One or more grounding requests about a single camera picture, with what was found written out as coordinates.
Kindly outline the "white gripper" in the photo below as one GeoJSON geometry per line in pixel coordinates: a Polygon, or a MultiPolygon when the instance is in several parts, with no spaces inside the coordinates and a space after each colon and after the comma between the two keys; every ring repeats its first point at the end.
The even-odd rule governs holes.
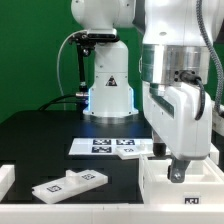
{"type": "Polygon", "coordinates": [[[155,131],[153,153],[166,154],[166,146],[176,157],[168,166],[167,177],[172,183],[183,183],[190,164],[186,160],[203,160],[210,152],[212,132],[211,98],[205,94],[202,117],[195,117],[200,108],[200,90],[182,83],[169,86],[164,96],[150,93],[150,84],[142,83],[144,116],[155,131]]]}

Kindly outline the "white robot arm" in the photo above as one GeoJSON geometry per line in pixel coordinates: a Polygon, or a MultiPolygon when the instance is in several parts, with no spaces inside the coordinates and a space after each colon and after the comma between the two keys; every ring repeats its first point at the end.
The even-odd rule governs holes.
{"type": "Polygon", "coordinates": [[[219,58],[213,42],[224,20],[224,0],[72,0],[83,27],[81,52],[95,55],[94,83],[83,114],[98,121],[137,114],[127,81],[127,49],[120,27],[143,35],[140,109],[152,128],[153,151],[170,153],[168,178],[183,182],[193,160],[210,151],[212,114],[220,100],[205,91],[209,65],[219,58]]]}

